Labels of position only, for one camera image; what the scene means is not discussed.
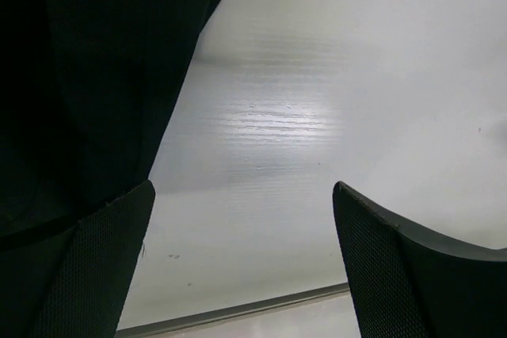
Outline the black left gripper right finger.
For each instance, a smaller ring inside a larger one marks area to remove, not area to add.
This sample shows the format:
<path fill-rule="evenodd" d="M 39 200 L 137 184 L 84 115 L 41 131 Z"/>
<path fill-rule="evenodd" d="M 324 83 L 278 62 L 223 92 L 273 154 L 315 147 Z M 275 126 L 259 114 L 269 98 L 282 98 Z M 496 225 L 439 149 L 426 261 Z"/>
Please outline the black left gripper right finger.
<path fill-rule="evenodd" d="M 334 221 L 362 337 L 504 337 L 506 251 L 438 233 L 339 181 Z"/>

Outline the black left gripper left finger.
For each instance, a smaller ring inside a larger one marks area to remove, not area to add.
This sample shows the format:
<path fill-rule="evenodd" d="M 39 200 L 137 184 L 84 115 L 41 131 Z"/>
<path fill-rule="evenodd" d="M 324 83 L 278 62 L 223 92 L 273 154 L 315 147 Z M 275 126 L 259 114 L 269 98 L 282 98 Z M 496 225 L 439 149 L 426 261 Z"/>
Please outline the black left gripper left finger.
<path fill-rule="evenodd" d="M 113 337 L 154 205 L 149 180 L 86 214 L 1 237 L 3 337 Z"/>

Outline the black pleated skirt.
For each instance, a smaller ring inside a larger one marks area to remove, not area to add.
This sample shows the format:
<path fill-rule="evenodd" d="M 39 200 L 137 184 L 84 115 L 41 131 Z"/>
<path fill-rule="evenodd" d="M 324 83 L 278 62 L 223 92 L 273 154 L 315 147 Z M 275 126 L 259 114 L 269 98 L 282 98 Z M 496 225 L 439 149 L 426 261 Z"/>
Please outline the black pleated skirt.
<path fill-rule="evenodd" d="M 1 233 L 144 182 L 221 0 L 1 0 Z"/>

